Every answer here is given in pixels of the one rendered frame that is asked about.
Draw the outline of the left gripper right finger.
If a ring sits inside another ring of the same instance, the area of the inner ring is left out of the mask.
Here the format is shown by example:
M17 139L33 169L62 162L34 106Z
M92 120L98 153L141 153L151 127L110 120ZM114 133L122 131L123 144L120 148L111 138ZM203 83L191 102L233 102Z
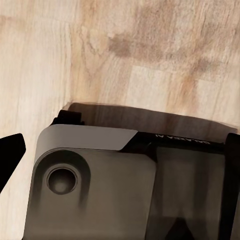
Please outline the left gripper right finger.
M228 133L224 151L240 173L240 135Z

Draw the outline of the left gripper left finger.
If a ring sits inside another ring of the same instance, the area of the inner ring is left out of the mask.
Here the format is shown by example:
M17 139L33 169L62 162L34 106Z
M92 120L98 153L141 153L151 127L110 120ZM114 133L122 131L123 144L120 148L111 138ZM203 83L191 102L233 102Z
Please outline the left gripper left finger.
M0 193L26 152L21 133L0 139Z

